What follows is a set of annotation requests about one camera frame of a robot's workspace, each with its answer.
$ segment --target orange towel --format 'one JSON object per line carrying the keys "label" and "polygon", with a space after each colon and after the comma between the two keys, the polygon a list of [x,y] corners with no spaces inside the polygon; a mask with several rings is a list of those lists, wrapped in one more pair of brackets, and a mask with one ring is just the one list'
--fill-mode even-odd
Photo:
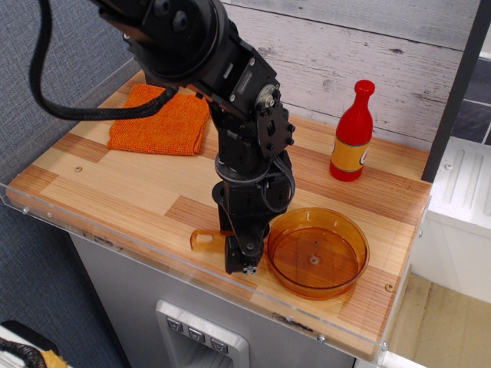
{"label": "orange towel", "polygon": [[[164,91],[147,84],[135,84],[125,107],[144,104]],[[142,153],[194,155],[199,152],[208,104],[191,95],[177,94],[151,117],[116,120],[109,130],[107,147]]]}

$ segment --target orange plastic bowl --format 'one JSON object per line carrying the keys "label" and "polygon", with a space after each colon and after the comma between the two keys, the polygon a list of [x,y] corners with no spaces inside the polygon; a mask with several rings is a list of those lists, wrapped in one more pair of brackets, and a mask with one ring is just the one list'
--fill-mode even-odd
{"label": "orange plastic bowl", "polygon": [[291,292],[323,300],[346,292],[363,274],[370,251],[360,228],[341,213],[298,209],[271,227],[267,258]]}

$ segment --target button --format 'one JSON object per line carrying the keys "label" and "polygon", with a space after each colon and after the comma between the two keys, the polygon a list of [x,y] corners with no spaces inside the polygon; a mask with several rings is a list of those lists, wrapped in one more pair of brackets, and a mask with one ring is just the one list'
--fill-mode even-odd
{"label": "button", "polygon": [[199,343],[205,342],[205,335],[203,335],[203,333],[191,327],[188,327],[188,331],[189,331],[189,337],[191,337],[193,340],[198,341]]}
{"label": "button", "polygon": [[173,320],[172,318],[167,318],[167,325],[172,328],[174,331],[177,331],[177,332],[183,332],[183,325],[176,321],[176,320]]}
{"label": "button", "polygon": [[222,343],[221,341],[215,340],[213,338],[212,338],[212,348],[223,354],[229,353],[229,348],[226,346],[225,343]]}

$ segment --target cable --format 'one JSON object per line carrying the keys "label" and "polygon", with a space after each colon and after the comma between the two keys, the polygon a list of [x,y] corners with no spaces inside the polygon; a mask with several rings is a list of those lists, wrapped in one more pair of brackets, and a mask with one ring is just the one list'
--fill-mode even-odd
{"label": "cable", "polygon": [[277,156],[273,159],[273,163],[280,169],[280,171],[283,173],[283,175],[286,176],[286,179],[290,182],[290,197],[288,198],[288,201],[279,208],[274,208],[269,204],[268,197],[266,196],[266,190],[268,188],[268,181],[264,180],[262,182],[262,187],[261,187],[261,197],[262,201],[264,202],[265,206],[269,209],[271,212],[282,212],[285,211],[290,203],[293,200],[293,196],[295,195],[295,179],[293,178],[292,171],[286,166],[286,164]]}
{"label": "cable", "polygon": [[0,351],[5,351],[22,359],[26,368],[46,368],[46,362],[39,350],[29,345],[14,343],[0,337]]}
{"label": "cable", "polygon": [[29,69],[29,85],[35,101],[51,115],[64,120],[119,120],[150,117],[157,113],[177,93],[174,87],[167,88],[159,97],[138,107],[127,109],[84,109],[65,107],[44,98],[41,91],[41,76],[48,53],[53,19],[48,0],[39,0],[41,7],[41,30]]}

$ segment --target wall panel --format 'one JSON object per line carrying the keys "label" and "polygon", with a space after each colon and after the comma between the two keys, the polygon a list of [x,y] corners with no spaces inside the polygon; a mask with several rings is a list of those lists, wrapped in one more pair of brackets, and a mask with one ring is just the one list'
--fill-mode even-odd
{"label": "wall panel", "polygon": [[232,4],[463,51],[479,1],[232,0]]}

